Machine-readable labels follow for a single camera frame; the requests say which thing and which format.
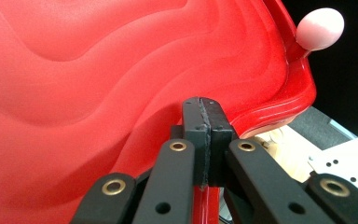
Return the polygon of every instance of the white knob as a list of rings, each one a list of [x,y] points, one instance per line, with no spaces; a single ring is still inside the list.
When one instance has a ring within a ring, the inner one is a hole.
[[[296,41],[304,49],[315,51],[336,43],[344,30],[344,19],[332,8],[320,8],[305,16],[297,27]]]

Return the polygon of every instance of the black background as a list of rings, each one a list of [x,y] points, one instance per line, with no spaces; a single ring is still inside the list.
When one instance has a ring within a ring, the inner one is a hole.
[[[358,135],[358,1],[282,1],[296,25],[321,7],[334,8],[344,17],[344,33],[338,42],[309,56],[318,92],[314,106]]]

